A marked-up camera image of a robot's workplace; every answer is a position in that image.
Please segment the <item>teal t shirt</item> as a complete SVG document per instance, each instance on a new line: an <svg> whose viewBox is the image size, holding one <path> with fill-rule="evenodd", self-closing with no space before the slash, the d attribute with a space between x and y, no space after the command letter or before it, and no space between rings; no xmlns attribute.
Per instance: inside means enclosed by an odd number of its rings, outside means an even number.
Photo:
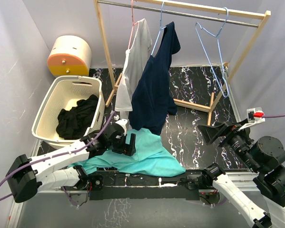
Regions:
<svg viewBox="0 0 285 228"><path fill-rule="evenodd" d="M69 165L81 165L87 174L92 174L98 168L116 168L119 172L130 174L145 174L158 177L174 177L186 171L177 159L163 147L161 137L152 134L150 130L129 130L126 143L130 135L136 135L136 152L132 156L114 153L107 150L100 156L79 161Z"/></svg>

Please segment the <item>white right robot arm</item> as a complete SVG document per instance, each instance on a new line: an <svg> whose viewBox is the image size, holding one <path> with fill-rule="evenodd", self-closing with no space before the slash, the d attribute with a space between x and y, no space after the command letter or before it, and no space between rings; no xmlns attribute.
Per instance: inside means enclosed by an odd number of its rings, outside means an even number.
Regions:
<svg viewBox="0 0 285 228"><path fill-rule="evenodd" d="M230 146L247 168L257 174L253 182L264 197L268 210L258 207L216 163L203 169L202 185L219 190L252 228L285 228L285 150L275 137L263 136L256 142L249 137L247 121L198 125L206 145L224 137L219 147Z"/></svg>

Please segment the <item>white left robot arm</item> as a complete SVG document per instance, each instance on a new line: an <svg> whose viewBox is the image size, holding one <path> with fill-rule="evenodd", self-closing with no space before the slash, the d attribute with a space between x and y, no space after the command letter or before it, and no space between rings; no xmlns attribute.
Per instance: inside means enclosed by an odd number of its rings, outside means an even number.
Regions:
<svg viewBox="0 0 285 228"><path fill-rule="evenodd" d="M90 180L77 162L103 155L106 151L133 156L136 134L127 134L123 120L93 131L74 143L43 156L18 156L6 174L16 203L28 201L38 192L59 187L82 190Z"/></svg>

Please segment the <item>navy blue t shirt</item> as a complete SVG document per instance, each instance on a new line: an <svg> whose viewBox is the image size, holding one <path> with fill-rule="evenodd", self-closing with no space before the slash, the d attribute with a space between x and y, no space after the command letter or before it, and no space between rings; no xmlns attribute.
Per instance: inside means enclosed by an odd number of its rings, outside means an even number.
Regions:
<svg viewBox="0 0 285 228"><path fill-rule="evenodd" d="M180 49L172 21L166 25L159 49L155 56L149 57L132 96L132 111L128 117L133 129L146 128L161 135L166 116L176 115L177 105L170 94L169 69L172 55Z"/></svg>

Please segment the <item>white t shirt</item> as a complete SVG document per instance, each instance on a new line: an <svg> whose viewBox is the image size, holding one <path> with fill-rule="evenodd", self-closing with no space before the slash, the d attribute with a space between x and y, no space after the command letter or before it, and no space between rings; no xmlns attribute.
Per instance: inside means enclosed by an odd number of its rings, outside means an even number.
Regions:
<svg viewBox="0 0 285 228"><path fill-rule="evenodd" d="M116 95L115 111L119 112L122 119L127 119L129 112L133 110L132 95L149 59L151 46L152 39L147 21L141 19L138 21L132 46L126 50L122 78Z"/></svg>

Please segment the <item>black garment in basket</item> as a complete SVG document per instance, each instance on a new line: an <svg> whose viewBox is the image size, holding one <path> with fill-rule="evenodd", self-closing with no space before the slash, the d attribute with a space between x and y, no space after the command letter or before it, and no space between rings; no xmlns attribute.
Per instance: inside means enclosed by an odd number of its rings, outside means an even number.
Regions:
<svg viewBox="0 0 285 228"><path fill-rule="evenodd" d="M77 101L77 106L69 111L61 109L58 114L58 126L56 132L64 140L77 140L84 136L88 127L91 126L98 97L91 95L88 99Z"/></svg>

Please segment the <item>cream laundry basket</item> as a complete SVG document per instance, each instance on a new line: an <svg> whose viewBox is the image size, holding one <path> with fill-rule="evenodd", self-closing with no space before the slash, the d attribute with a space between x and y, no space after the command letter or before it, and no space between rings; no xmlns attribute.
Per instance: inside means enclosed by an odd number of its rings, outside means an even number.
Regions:
<svg viewBox="0 0 285 228"><path fill-rule="evenodd" d="M105 101L102 93L102 82L88 76L59 76L52 83L38 110L32 126L32 135L53 147L60 149L74 143L73 140L65 140L56 132L58 126L58 114L62 109L70 110L77 105L77 101L88 99L91 95L98 98L95 114L84 134L101 129Z"/></svg>

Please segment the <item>cream orange drawer cabinet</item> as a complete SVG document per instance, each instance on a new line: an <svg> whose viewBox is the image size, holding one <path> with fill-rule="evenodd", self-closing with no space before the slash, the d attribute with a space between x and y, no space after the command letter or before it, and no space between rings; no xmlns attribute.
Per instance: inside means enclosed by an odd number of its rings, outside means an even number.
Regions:
<svg viewBox="0 0 285 228"><path fill-rule="evenodd" d="M84 39L64 35L55 40L47 65L55 77L88 76L91 59L91 48Z"/></svg>

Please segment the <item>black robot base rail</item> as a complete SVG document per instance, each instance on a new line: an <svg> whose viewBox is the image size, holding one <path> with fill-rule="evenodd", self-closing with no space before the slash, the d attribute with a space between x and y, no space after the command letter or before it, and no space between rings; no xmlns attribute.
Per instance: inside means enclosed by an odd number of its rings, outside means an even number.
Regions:
<svg viewBox="0 0 285 228"><path fill-rule="evenodd" d="M65 187L71 196L80 193L88 200L108 199L185 199L219 204L225 197L207 185L201 170L186 170L175 177L156 177L144 174L121 173L100 169L89 176L90 183L82 189Z"/></svg>

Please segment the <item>aluminium frame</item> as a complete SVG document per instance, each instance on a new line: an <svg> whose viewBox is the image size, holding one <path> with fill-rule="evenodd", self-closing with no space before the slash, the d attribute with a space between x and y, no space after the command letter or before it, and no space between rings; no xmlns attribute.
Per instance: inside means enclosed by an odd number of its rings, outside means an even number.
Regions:
<svg viewBox="0 0 285 228"><path fill-rule="evenodd" d="M218 162L257 206L267 209L263 196L254 187L233 152L205 146L196 137L164 139L163 145L187 169L204 168ZM73 206L61 191L40 193L12 207L10 228L246 228L247 223L223 196L208 206L206 200L104 199L87 200L87 193L72 196Z"/></svg>

